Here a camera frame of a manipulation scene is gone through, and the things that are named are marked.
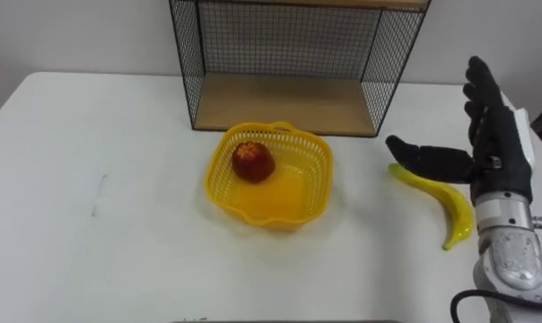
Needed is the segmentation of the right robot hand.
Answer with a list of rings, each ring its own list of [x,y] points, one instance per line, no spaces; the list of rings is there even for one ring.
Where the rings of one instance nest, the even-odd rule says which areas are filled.
[[[469,184],[472,200],[494,192],[511,192],[533,201],[532,167],[520,144],[511,109],[487,63],[472,56],[466,70],[464,110],[470,118],[472,152],[409,144],[396,135],[386,138],[396,162],[415,175],[439,182]]]

